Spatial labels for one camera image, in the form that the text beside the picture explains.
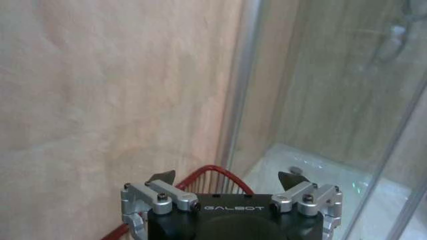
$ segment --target shower enclosure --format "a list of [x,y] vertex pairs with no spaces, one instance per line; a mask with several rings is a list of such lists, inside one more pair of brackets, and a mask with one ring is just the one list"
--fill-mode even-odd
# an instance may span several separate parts
[[343,191],[333,239],[427,239],[427,1],[251,0],[218,160]]

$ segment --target white shower floor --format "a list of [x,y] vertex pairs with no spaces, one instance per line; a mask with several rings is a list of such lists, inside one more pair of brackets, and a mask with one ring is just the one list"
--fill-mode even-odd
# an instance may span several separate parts
[[[288,172],[291,166],[303,170],[303,175],[311,182],[319,185],[339,185],[343,192],[343,216],[341,225],[333,233],[333,239],[341,239],[365,192],[371,175],[284,144],[276,144],[267,151],[243,180],[257,194],[280,193],[284,190],[279,183],[277,172]],[[360,229],[355,230],[357,235],[355,239],[384,239],[411,190],[403,185],[381,179],[375,193],[380,194],[372,195],[361,215],[361,218],[367,220],[360,221],[361,224],[357,226]],[[427,227],[416,219],[412,222],[413,224],[408,225],[411,229],[404,232],[404,239],[425,239]]]

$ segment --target textured wall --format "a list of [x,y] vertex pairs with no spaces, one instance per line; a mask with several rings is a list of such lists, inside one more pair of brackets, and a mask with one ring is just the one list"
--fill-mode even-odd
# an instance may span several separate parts
[[241,1],[0,3],[0,233],[98,239],[217,148]]
[[379,63],[379,42],[403,22],[396,1],[309,1],[304,11],[277,141],[371,171],[427,68],[427,22],[412,25],[399,57]]

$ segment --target glass panel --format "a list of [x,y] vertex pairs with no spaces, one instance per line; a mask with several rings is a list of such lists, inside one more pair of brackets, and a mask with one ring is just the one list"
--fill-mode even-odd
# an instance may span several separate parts
[[[256,193],[283,192],[277,171],[293,167],[312,182],[339,185],[339,239],[392,154],[369,199],[385,237],[420,180],[413,173],[427,167],[416,147],[411,156],[391,151],[424,87],[427,22],[389,0],[267,0],[261,16],[230,171]],[[356,225],[375,236],[379,226]]]

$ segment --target red wire basket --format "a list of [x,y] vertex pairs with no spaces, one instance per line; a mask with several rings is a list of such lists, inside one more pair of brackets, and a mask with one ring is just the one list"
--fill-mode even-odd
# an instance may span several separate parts
[[[253,194],[241,179],[214,165],[200,167],[176,185],[176,188],[197,194]],[[121,224],[101,240],[118,240],[128,231],[128,225]]]

